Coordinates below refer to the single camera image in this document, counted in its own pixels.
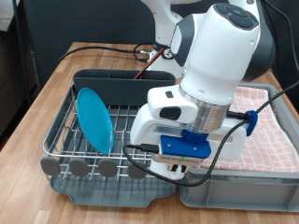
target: gray storage bin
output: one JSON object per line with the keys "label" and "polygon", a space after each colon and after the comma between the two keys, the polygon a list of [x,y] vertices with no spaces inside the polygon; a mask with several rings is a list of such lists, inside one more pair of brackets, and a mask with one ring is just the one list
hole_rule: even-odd
{"label": "gray storage bin", "polygon": [[[268,90],[269,97],[278,91],[269,84],[241,84],[243,87]],[[280,98],[271,104],[278,123],[299,148],[299,126]],[[190,168],[183,182],[197,182],[206,169]],[[180,200],[189,207],[214,207],[273,211],[299,211],[299,174],[214,170],[208,181],[195,188],[179,187]]]}

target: metal wire rack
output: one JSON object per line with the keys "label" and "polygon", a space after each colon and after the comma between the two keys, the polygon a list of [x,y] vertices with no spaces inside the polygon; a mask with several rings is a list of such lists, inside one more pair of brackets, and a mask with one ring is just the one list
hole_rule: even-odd
{"label": "metal wire rack", "polygon": [[[131,182],[127,172],[130,162],[123,155],[122,148],[130,143],[130,132],[139,107],[108,105],[107,110],[112,119],[115,139],[114,147],[110,153],[103,154],[98,152],[88,142],[80,129],[74,91],[71,89],[65,98],[63,106],[43,144],[43,149],[48,157],[57,159],[60,166],[59,176],[62,181],[69,175],[72,175],[74,180],[77,180],[77,177],[70,171],[69,162],[74,158],[78,158],[87,163],[88,181],[93,181],[95,176],[101,176],[97,165],[100,160],[111,159],[117,163],[118,171],[115,175],[115,181],[118,182],[121,177],[126,177]],[[134,160],[143,162],[147,167],[150,166],[150,153],[137,152],[135,149],[130,150],[129,154]],[[156,177],[145,175],[144,182],[146,178]]]}

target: dish rack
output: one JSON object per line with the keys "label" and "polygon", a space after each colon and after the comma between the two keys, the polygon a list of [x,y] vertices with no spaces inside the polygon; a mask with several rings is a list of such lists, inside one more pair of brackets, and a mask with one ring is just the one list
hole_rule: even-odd
{"label": "dish rack", "polygon": [[[76,111],[78,91],[75,85],[69,89],[43,144],[47,157],[41,160],[41,166],[51,187],[67,194],[73,203],[99,206],[147,207],[152,200],[174,193],[175,185],[146,175],[122,152],[123,146],[130,144],[130,131],[140,106],[107,105],[114,128],[114,147],[103,154],[91,146],[80,129]],[[135,149],[128,152],[134,160],[150,167],[150,153]],[[100,160],[115,164],[114,176],[100,172]]]}

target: white robot body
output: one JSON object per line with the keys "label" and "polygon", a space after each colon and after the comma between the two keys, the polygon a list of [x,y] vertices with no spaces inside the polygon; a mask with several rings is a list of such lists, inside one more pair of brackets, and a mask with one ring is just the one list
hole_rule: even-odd
{"label": "white robot body", "polygon": [[[223,137],[242,121],[228,119],[226,113],[235,87],[247,71],[259,32],[254,15],[224,4],[177,24],[170,49],[186,69],[185,76],[179,85],[151,89],[131,130],[132,144],[160,147],[159,154],[152,155],[152,171],[182,178],[189,166],[213,158]],[[234,161],[240,156],[247,128],[243,125],[230,135],[220,160]]]}
{"label": "white robot body", "polygon": [[[235,87],[245,75],[254,53],[259,26],[252,30],[235,27],[214,7],[206,14],[193,15],[193,19],[198,29],[195,29],[184,65],[185,78],[180,86],[198,100],[213,105],[230,105]],[[176,49],[176,43],[174,41],[171,48]]]}
{"label": "white robot body", "polygon": [[[174,98],[167,98],[165,93],[168,91],[172,92]],[[133,145],[159,145],[161,135],[181,137],[185,129],[183,124],[194,122],[198,113],[198,107],[181,96],[179,85],[151,89],[148,102],[140,108],[135,118],[131,130]],[[163,108],[174,106],[181,108],[181,115],[177,120],[160,117]],[[210,158],[215,156],[223,137],[239,122],[237,119],[225,119],[220,129],[210,132],[207,139],[212,150]],[[247,127],[248,125],[242,126],[231,135],[221,151],[220,160],[234,161],[240,156],[246,141]]]}

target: gray drip tray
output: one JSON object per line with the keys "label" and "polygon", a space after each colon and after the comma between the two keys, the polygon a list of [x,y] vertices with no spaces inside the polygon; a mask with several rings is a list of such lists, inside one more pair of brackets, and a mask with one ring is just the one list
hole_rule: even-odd
{"label": "gray drip tray", "polygon": [[[60,169],[58,175],[50,178],[50,185],[57,192],[67,194],[75,204],[147,207],[152,200],[176,191],[175,185],[151,175],[138,174],[122,153],[122,147],[130,143],[135,116],[140,106],[147,102],[149,89],[175,85],[176,82],[172,75],[164,72],[147,71],[141,80],[132,80],[136,74],[137,71],[87,69],[74,75],[75,85],[66,95],[44,142],[48,158],[55,158],[58,164],[52,159],[43,159],[41,165],[49,175],[57,174],[57,169],[59,173]],[[80,130],[76,95],[82,88],[96,91],[107,105],[115,134],[110,154],[98,153]],[[128,152],[137,161],[150,166],[149,153],[132,149]],[[112,162],[112,167],[115,162],[117,171],[100,172],[98,163],[102,159]],[[88,175],[73,176],[72,169],[77,175]],[[133,174],[129,175],[129,170],[133,170]]]}

